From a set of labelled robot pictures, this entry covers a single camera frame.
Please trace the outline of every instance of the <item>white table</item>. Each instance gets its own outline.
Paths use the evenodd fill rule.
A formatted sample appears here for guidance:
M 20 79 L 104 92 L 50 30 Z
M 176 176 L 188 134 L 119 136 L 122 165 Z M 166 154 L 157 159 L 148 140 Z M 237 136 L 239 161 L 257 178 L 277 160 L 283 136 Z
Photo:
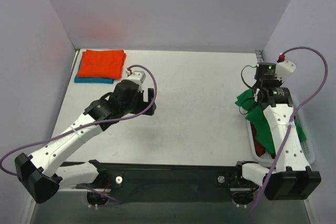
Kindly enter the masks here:
M 82 51 L 54 135 L 65 130 L 93 100 L 113 91 L 118 83 L 74 83 Z M 144 65 L 157 80 L 155 114 L 112 125 L 68 161 L 234 166 L 237 161 L 254 160 L 246 121 L 234 102 L 246 90 L 240 71 L 245 65 L 256 64 L 255 54 L 137 50 L 125 53 L 124 67 Z M 254 83 L 254 70 L 247 68 L 244 76 L 248 83 Z M 144 88 L 151 87 L 147 74 Z

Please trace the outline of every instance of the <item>white plastic basket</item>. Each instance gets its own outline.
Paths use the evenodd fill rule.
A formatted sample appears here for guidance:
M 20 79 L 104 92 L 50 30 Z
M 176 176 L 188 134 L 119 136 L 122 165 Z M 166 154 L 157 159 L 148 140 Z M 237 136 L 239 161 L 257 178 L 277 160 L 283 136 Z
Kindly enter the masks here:
M 307 137 L 307 140 L 305 142 L 301 143 L 301 147 L 302 147 L 303 153 L 305 154 L 305 157 L 306 157 L 307 161 L 309 162 L 309 164 L 312 164 L 315 161 L 315 153 L 314 153 L 312 145 L 309 141 L 309 137 L 307 135 L 307 132 L 305 131 L 305 127 L 304 127 L 304 125 L 302 125 L 302 123 L 299 119 L 299 115 L 300 115 L 300 111 L 299 111 L 298 115 L 296 116 L 296 120 L 301 125 L 301 127 L 302 127 L 302 129 L 303 129 L 303 131 L 304 131 L 304 133 L 306 134 L 306 137 Z M 254 142 L 253 142 L 251 123 L 248 120 L 246 120 L 246 122 L 247 122 L 248 135 L 249 135 L 249 140 L 250 140 L 250 145 L 251 145 L 251 150 L 252 150 L 253 157 L 256 159 L 257 162 L 262 163 L 265 166 L 271 166 L 274 159 L 271 157 L 271 155 L 267 151 L 264 155 L 262 155 L 260 157 L 257 156 L 256 150 L 255 150 L 255 147 L 254 147 Z

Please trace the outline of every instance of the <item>white wall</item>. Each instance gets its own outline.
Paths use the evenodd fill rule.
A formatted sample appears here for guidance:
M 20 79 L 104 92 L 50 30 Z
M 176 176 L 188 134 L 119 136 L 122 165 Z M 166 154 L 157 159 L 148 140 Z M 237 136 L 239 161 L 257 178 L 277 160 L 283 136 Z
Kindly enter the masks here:
M 50 0 L 76 48 L 263 49 L 290 0 Z
M 334 223 L 335 201 L 335 150 L 336 150 L 336 0 L 291 0 L 281 21 L 264 51 L 268 61 L 274 61 L 280 52 L 293 46 L 311 46 L 320 50 L 329 64 L 329 77 L 318 96 L 303 107 L 309 137 L 313 140 L 316 162 L 313 168 L 320 171 L 322 183 L 312 194 L 321 223 Z M 288 53 L 298 64 L 295 76 L 288 87 L 302 102 L 312 94 L 322 80 L 321 60 L 313 53 Z
M 51 136 L 75 54 L 48 0 L 0 0 L 0 156 Z M 5 166 L 14 170 L 14 155 Z M 18 223 L 27 193 L 0 172 L 0 222 Z

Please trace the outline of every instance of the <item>red connector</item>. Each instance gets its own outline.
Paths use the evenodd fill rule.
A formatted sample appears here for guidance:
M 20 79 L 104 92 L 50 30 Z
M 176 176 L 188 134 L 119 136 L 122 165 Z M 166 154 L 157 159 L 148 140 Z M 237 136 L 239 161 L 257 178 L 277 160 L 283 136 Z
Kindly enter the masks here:
M 280 55 L 278 60 L 277 60 L 277 63 L 283 62 L 285 60 L 285 58 L 286 58 L 285 55 Z

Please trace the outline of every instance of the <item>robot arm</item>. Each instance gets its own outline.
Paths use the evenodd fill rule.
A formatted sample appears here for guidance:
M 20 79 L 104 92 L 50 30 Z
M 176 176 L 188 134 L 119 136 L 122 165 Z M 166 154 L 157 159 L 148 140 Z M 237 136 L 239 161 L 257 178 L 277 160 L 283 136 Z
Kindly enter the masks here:
M 112 123 L 95 125 L 94 122 L 119 119 L 128 113 L 137 114 L 153 99 L 153 89 L 148 89 L 148 102 L 143 101 L 143 71 L 135 71 L 118 83 L 114 92 L 107 93 L 93 101 L 65 132 L 73 131 L 57 141 L 50 142 L 39 150 L 15 158 L 19 181 L 25 186 L 37 203 L 51 198 L 59 189 L 81 183 L 92 183 L 103 173 L 97 161 L 80 165 L 60 167 L 61 164 L 91 138 L 105 131 Z M 145 113 L 153 115 L 156 105 Z M 91 126 L 76 130 L 77 127 L 92 123 Z
M 281 152 L 276 170 L 265 189 L 269 200 L 306 199 L 321 182 L 319 172 L 312 172 L 298 138 L 295 124 L 289 122 L 293 103 L 287 88 L 280 87 L 296 65 L 290 60 L 274 63 L 259 63 L 256 70 L 255 100 L 261 106 L 269 124 L 274 147 L 278 154 L 291 124 L 289 137 Z M 242 177 L 262 186 L 269 169 L 256 163 L 242 166 Z

